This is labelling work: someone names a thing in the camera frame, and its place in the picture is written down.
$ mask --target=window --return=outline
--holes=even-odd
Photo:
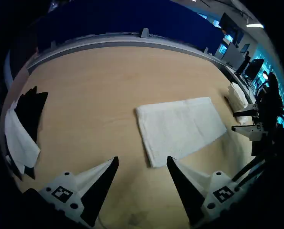
[[[206,15],[202,15],[201,13],[199,13],[199,15],[200,15],[201,17],[203,17],[204,19],[207,19]]]
[[[230,41],[230,42],[233,41],[233,38],[232,38],[230,35],[225,35],[225,38],[226,38],[228,41]]]
[[[226,46],[224,46],[224,45],[221,45],[220,47],[219,47],[219,52],[221,53],[221,54],[225,54],[225,52],[226,52],[226,50],[227,50],[227,47]]]
[[[258,72],[256,78],[252,82],[253,86],[257,89],[263,82],[266,81],[263,77],[263,71],[266,71],[267,73],[270,73],[270,72],[274,73],[277,77],[277,80],[278,80],[279,93],[280,93],[280,96],[282,98],[282,102],[283,102],[283,105],[284,105],[284,90],[283,90],[283,87],[282,87],[281,82],[279,80],[280,75],[277,74],[276,71],[274,70],[273,63],[271,63],[268,56],[266,54],[263,54],[259,49],[257,49],[255,51],[255,54],[254,54],[252,60],[253,59],[264,59],[264,63],[262,64],[260,71]],[[281,117],[278,118],[278,123],[283,124],[283,127],[284,127],[284,120]]]
[[[214,20],[213,25],[214,25],[215,27],[218,27],[218,28],[221,29],[221,27],[220,27],[218,24],[219,24],[219,21]]]

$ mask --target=white cloth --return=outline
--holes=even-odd
[[[24,166],[35,166],[39,147],[26,132],[15,112],[17,104],[13,103],[5,116],[5,136],[7,147],[20,173],[24,173]]]
[[[210,98],[144,105],[136,113],[152,167],[198,151],[227,131]]]
[[[234,112],[244,109],[248,106],[248,101],[239,85],[237,85],[236,83],[230,83],[230,86],[228,87],[228,92],[229,94],[227,95],[227,99]],[[241,125],[244,125],[248,121],[248,117],[236,117],[236,120]]]

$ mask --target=table surface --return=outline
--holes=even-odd
[[[231,131],[238,123],[224,98],[228,85],[207,60],[157,48],[97,48],[46,62],[22,90],[37,86],[48,98],[38,129],[36,180],[15,178],[18,187],[40,190],[63,171],[78,174],[119,156],[119,169],[100,211],[104,225],[189,228],[167,167],[149,167],[134,109],[210,97],[227,132],[181,162],[209,174],[222,170],[233,176],[252,159],[252,144]]]

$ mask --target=folded towel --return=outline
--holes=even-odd
[[[39,147],[26,132],[15,112],[16,103],[11,105],[5,116],[5,136],[10,155],[21,174],[24,168],[35,166]]]
[[[229,94],[227,95],[227,99],[234,112],[244,109],[248,106],[248,101],[245,97],[243,90],[236,83],[230,83],[230,86],[228,87],[228,92]],[[236,117],[236,120],[241,125],[244,125],[248,121],[248,117]]]
[[[136,113],[152,167],[198,151],[227,131],[210,98],[144,105]]]

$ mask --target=blue partition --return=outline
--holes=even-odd
[[[200,50],[218,49],[224,34],[192,10],[169,0],[75,0],[37,22],[39,51],[51,41],[106,32],[150,33],[189,43]]]

